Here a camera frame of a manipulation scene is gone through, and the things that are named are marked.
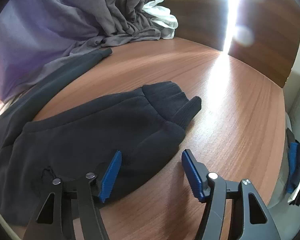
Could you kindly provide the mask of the black pants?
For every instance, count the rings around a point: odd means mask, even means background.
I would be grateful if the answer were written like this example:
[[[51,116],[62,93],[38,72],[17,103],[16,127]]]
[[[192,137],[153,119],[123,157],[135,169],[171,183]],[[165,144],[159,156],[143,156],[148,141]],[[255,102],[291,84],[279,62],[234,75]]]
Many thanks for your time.
[[[37,121],[40,110],[69,83],[111,54],[94,50],[61,66],[0,115],[0,214],[26,226],[46,185],[93,171],[122,153],[113,199],[134,191],[176,154],[199,97],[171,81],[110,94]]]

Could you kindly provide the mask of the folded clothes stack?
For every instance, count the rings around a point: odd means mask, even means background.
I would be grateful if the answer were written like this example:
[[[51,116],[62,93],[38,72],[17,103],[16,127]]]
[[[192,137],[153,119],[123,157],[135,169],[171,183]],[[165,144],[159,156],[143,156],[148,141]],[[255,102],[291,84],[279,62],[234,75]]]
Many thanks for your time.
[[[295,139],[293,132],[287,128],[288,142],[288,181],[286,190],[290,193],[289,205],[300,206],[300,141]]]

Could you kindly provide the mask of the purple grey curtain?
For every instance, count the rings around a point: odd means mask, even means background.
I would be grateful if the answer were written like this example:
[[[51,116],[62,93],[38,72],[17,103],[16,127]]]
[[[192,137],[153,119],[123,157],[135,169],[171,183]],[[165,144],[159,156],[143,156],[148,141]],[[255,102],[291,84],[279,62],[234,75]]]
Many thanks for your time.
[[[0,13],[0,101],[102,47],[161,39],[153,0],[10,0]]]

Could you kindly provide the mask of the white cloth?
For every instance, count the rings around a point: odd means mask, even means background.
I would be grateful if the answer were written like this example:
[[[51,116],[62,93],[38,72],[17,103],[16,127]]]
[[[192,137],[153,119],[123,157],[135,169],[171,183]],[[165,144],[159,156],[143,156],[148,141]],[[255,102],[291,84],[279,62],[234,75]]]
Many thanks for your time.
[[[154,24],[162,27],[161,38],[169,40],[174,38],[175,30],[178,28],[178,20],[171,14],[170,9],[159,5],[163,1],[149,1],[142,7],[142,10],[152,17],[151,21]]]

